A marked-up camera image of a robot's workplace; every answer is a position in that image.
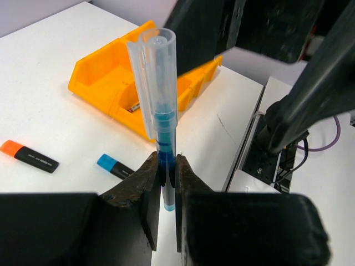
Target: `blue pen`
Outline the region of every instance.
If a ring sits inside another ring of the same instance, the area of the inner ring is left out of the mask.
[[[156,142],[164,207],[172,211],[178,125],[175,33],[148,29],[139,35],[138,42],[128,42],[127,47],[145,131]]]

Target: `orange cap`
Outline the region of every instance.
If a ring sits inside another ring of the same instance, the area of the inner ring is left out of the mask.
[[[4,154],[15,157],[16,152],[18,152],[18,150],[21,149],[22,147],[23,145],[14,142],[12,140],[8,140],[5,141],[3,145],[1,145],[0,151],[2,151]]]

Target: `yellow storage bin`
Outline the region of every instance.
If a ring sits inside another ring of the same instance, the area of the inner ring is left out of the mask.
[[[74,94],[147,140],[141,110],[127,111],[138,103],[138,95],[126,44],[137,42],[140,33],[150,28],[155,28],[153,21],[77,61],[68,85]],[[184,111],[192,97],[199,95],[203,83],[213,78],[221,64],[222,56],[219,56],[177,79],[179,111]]]

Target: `white wall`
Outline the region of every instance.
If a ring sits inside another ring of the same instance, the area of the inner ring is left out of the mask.
[[[161,27],[175,0],[93,0],[92,3],[136,25],[152,19]],[[306,63],[287,65],[235,48],[225,53],[223,65],[261,84],[266,84],[269,76],[274,76],[293,85]]]
[[[80,2],[83,0],[0,0],[0,37]]]

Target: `white table surface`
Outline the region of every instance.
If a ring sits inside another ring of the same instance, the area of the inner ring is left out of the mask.
[[[75,62],[136,28],[81,3],[0,39],[0,143],[20,142],[60,162],[53,174],[0,154],[1,192],[103,193],[120,179],[96,165],[106,153],[133,170],[155,145],[68,89]],[[177,152],[221,190],[262,85],[220,67],[177,127]],[[162,207],[152,265],[181,265],[175,212]]]
[[[270,78],[259,110],[265,112],[290,90],[289,85]],[[350,114],[338,118],[339,141],[326,151],[310,152],[306,163],[292,175],[290,191],[307,196],[316,205],[330,237],[330,265],[348,266],[355,261],[355,127],[349,125]],[[323,147],[333,141],[336,124],[333,118],[325,119],[309,131],[310,147]],[[302,161],[303,155],[303,151],[297,150],[295,165]]]

